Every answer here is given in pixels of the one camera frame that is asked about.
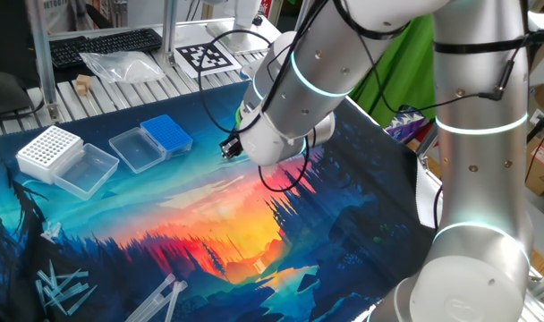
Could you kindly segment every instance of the blue pipette tip rack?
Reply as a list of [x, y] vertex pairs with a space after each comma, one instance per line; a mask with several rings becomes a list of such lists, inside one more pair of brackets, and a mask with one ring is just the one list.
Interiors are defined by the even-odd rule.
[[192, 138], [168, 115], [143, 122], [140, 127], [166, 152], [166, 160], [191, 150]]

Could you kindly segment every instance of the keyboard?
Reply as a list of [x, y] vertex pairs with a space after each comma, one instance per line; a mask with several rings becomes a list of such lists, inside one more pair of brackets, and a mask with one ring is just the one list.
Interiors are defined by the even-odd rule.
[[55, 68], [83, 64], [79, 53], [111, 54], [120, 51], [150, 51], [161, 47], [162, 38], [153, 29], [132, 30], [97, 38], [77, 37], [50, 41]]

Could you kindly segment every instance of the black cable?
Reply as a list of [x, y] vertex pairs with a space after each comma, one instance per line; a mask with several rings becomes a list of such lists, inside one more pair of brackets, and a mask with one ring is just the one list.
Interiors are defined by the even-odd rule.
[[[343, 1], [344, 1], [344, 4], [345, 4], [345, 10], [347, 12], [348, 19], [350, 21], [353, 21], [352, 15], [350, 14], [350, 11], [348, 9], [349, 5], [347, 3], [347, 0], [343, 0]], [[391, 105], [389, 105], [389, 103], [387, 102], [386, 96], [384, 95], [384, 92], [383, 92], [384, 91], [383, 86], [381, 85], [381, 79], [379, 78], [379, 73], [378, 73], [378, 70], [376, 68], [375, 61], [373, 59], [373, 56], [371, 56], [371, 52], [368, 49], [368, 45], [365, 43], [365, 40], [363, 40], [363, 37], [361, 36], [360, 31], [358, 30], [357, 23], [353, 24], [353, 28], [354, 28], [358, 38], [360, 39], [360, 42], [363, 45], [363, 48], [365, 49], [366, 53], [368, 54], [368, 58], [370, 59], [370, 63], [371, 63], [371, 68], [375, 69], [374, 74], [376, 76], [376, 83], [378, 84], [378, 90], [379, 90], [381, 99], [383, 100], [384, 105], [386, 106], [386, 108], [389, 111], [391, 111], [392, 113], [394, 113], [394, 114], [410, 114], [410, 113], [412, 113], [413, 111], [411, 111], [411, 112], [396, 111], [391, 107]], [[528, 38], [528, 36], [524, 38], [523, 44], [526, 43], [527, 38]], [[516, 53], [518, 52], [518, 49], [520, 49], [520, 47], [517, 48], [517, 50], [515, 51], [515, 53], [513, 55], [513, 58], [511, 60], [509, 60], [509, 62], [507, 63], [506, 70], [505, 70], [505, 72], [503, 74], [503, 78], [501, 80], [501, 83], [504, 83], [504, 85], [506, 85], [506, 82], [508, 81], [508, 77], [510, 77], [510, 71], [512, 71], [512, 69], [513, 69], [514, 58], [516, 56]], [[448, 104], [451, 104], [451, 103], [454, 103], [456, 101], [466, 99], [466, 98], [469, 98], [469, 97], [481, 97], [481, 98], [488, 98], [488, 99], [493, 99], [493, 100], [500, 100], [501, 97], [502, 97], [503, 92], [504, 92], [504, 86], [503, 86], [503, 90], [499, 91], [498, 93], [476, 93], [476, 94], [471, 94], [471, 95], [465, 95], [465, 96], [458, 97], [458, 98], [455, 98], [455, 99], [452, 99], [452, 100], [449, 100], [449, 101], [446, 101], [446, 102], [443, 102], [443, 103], [439, 103], [439, 104], [435, 104], [435, 105], [427, 106], [427, 107], [423, 107], [423, 108], [415, 108], [415, 109], [418, 112], [425, 111], [425, 110], [428, 110], [428, 109], [431, 109], [431, 108], [436, 108], [436, 107], [448, 105]]]
[[191, 16], [192, 6], [193, 5], [194, 5], [194, 0], [191, 0], [191, 5], [189, 5], [189, 12], [186, 14], [186, 20], [185, 21], [188, 21], [189, 17]]
[[514, 53], [513, 53], [513, 55], [511, 56], [511, 59], [510, 59], [511, 61], [514, 61], [514, 59], [516, 58], [516, 55], [519, 53], [521, 48], [526, 44], [526, 42], [528, 40], [529, 40], [529, 36], [528, 35], [524, 36], [524, 39], [523, 39], [523, 42], [521, 43], [521, 45], [514, 50]]
[[438, 205], [439, 205], [439, 196], [443, 192], [443, 184], [439, 187], [439, 190], [435, 194], [435, 200], [433, 201], [433, 220], [435, 221], [435, 232], [439, 229], [439, 215], [438, 215]]
[[43, 106], [45, 105], [45, 102], [43, 100], [43, 98], [41, 98], [41, 102], [39, 102], [38, 106], [37, 107], [33, 107], [33, 102], [31, 102], [31, 108], [32, 110], [29, 111], [29, 112], [26, 112], [26, 113], [22, 113], [22, 114], [17, 114], [17, 115], [12, 115], [12, 116], [1, 116], [0, 115], [0, 122], [3, 122], [3, 121], [13, 121], [13, 120], [20, 120], [26, 116], [30, 116], [34, 113], [36, 113], [37, 111], [39, 111]]
[[200, 0], [197, 2], [196, 8], [194, 8], [194, 13], [192, 14], [191, 21], [194, 21], [194, 16], [197, 15], [197, 10], [199, 10]]
[[207, 105], [207, 100], [205, 99], [204, 97], [204, 90], [202, 89], [202, 71], [203, 71], [203, 68], [202, 68], [202, 63], [204, 62], [204, 59], [206, 58], [207, 56], [207, 52], [208, 52], [208, 49], [211, 48], [212, 46], [214, 46], [216, 44], [216, 42], [218, 40], [220, 40], [221, 38], [224, 38], [228, 35], [231, 35], [231, 34], [234, 34], [234, 33], [246, 33], [246, 34], [251, 34], [253, 36], [256, 36], [258, 38], [261, 38], [263, 39], [264, 41], [266, 41], [268, 44], [271, 44], [271, 42], [265, 38], [264, 36], [260, 35], [259, 33], [256, 33], [254, 31], [250, 31], [250, 30], [230, 30], [230, 31], [227, 31], [225, 33], [223, 33], [222, 35], [212, 39], [212, 41], [210, 43], [208, 43], [208, 45], [204, 48], [204, 50], [202, 51], [202, 56], [200, 57], [200, 68], [199, 68], [199, 93], [200, 93], [200, 100], [202, 101], [202, 106], [204, 107], [204, 110], [207, 112], [207, 115], [208, 115], [208, 118], [210, 119], [210, 121], [220, 130], [220, 131], [223, 131], [225, 133], [229, 133], [229, 134], [240, 134], [244, 131], [247, 131], [249, 130], [252, 126], [254, 126], [254, 124], [256, 124], [256, 122], [258, 121], [258, 119], [260, 118], [260, 115], [256, 115], [256, 117], [254, 118], [254, 120], [252, 120], [252, 122], [248, 125], [246, 125], [244, 128], [240, 129], [240, 130], [228, 130], [226, 128], [224, 128], [222, 125], [220, 125], [218, 123], [218, 121], [215, 119], [215, 117], [210, 113], [210, 110], [208, 109], [208, 105]]
[[529, 144], [531, 140], [539, 134], [540, 131], [544, 129], [544, 116], [542, 119], [540, 119], [537, 124], [534, 126], [534, 128], [529, 132], [529, 134], [526, 136], [526, 143]]
[[266, 70], [268, 71], [268, 76], [270, 76], [270, 79], [271, 79], [272, 81], [275, 81], [275, 79], [274, 79], [274, 77], [272, 77], [272, 72], [270, 72], [270, 65], [271, 65], [276, 59], [278, 59], [278, 57], [279, 57], [284, 51], [286, 51], [286, 49], [288, 49], [289, 47], [290, 47], [290, 45], [284, 47], [284, 49], [282, 49], [282, 50], [278, 53], [278, 55], [276, 55], [276, 56], [274, 57], [274, 59], [272, 59], [272, 60], [268, 63], [268, 65], [266, 66]]
[[[316, 17], [318, 17], [319, 12], [322, 10], [324, 5], [326, 5], [328, 0], [318, 0], [312, 4], [312, 7], [306, 14], [306, 17], [304, 18], [302, 25], [300, 28], [296, 31], [296, 35], [294, 36], [293, 42], [290, 45], [290, 49], [288, 50], [287, 56], [290, 57], [294, 49], [296, 48], [296, 45], [300, 41], [300, 39], [308, 32], [308, 29], [310, 28], [310, 25], [314, 22]], [[284, 60], [284, 63], [282, 64], [282, 67], [280, 67], [280, 72], [278, 72], [278, 76], [276, 76], [277, 80], [282, 80], [284, 77], [286, 71], [288, 70], [288, 65], [290, 64], [290, 59]], [[270, 103], [272, 102], [272, 98], [275, 96], [278, 88], [280, 87], [280, 81], [275, 81], [274, 84], [272, 84], [272, 88], [270, 89], [270, 92], [268, 93], [268, 99], [264, 102], [262, 105], [262, 113], [266, 112], [268, 110], [268, 107], [270, 106]]]
[[[296, 180], [294, 182], [292, 182], [292, 184], [290, 184], [289, 187], [282, 188], [282, 189], [275, 189], [275, 188], [270, 187], [266, 183], [266, 181], [264, 180], [264, 176], [262, 175], [262, 167], [260, 165], [258, 166], [258, 175], [260, 177], [260, 180], [262, 181], [262, 184], [268, 190], [270, 190], [272, 192], [286, 192], [286, 191], [291, 190], [292, 188], [294, 188], [295, 186], [297, 186], [300, 183], [300, 181], [302, 180], [302, 178], [306, 174], [306, 167], [308, 167], [308, 161], [310, 161], [310, 144], [308, 143], [308, 139], [304, 139], [304, 142], [306, 144], [306, 154], [304, 155], [304, 167], [300, 171], [300, 175], [298, 175], [298, 178], [296, 178]], [[314, 131], [314, 144], [316, 144], [316, 131]]]
[[524, 182], [526, 183], [527, 180], [529, 180], [529, 174], [531, 174], [532, 164], [534, 164], [534, 159], [537, 157], [537, 154], [539, 153], [539, 149], [542, 146], [542, 143], [544, 142], [544, 136], [542, 137], [542, 140], [539, 143], [539, 146], [534, 150], [534, 155], [531, 159], [531, 165], [529, 165], [529, 170], [526, 172], [526, 176], [524, 177]]

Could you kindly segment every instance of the green cloth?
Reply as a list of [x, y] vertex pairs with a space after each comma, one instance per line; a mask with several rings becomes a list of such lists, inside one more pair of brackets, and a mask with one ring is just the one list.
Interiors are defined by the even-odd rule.
[[[381, 57], [377, 71], [386, 100], [394, 110], [402, 105], [422, 108], [435, 104], [432, 46], [432, 17], [420, 17], [412, 21]], [[371, 117], [381, 126], [387, 126], [395, 116], [379, 96], [373, 72], [360, 82], [350, 97], [363, 110], [371, 111]], [[435, 109], [423, 112], [428, 118], [435, 113]]]

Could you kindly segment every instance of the robotic arm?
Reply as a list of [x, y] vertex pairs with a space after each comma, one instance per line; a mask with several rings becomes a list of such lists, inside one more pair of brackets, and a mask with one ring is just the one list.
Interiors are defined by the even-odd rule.
[[523, 204], [528, 64], [517, 49], [525, 44], [519, 0], [316, 0], [257, 71], [238, 140], [258, 165], [328, 140], [332, 111], [409, 21], [430, 13], [437, 101], [453, 101], [437, 119], [443, 218], [421, 271], [368, 321], [515, 322], [533, 244]]

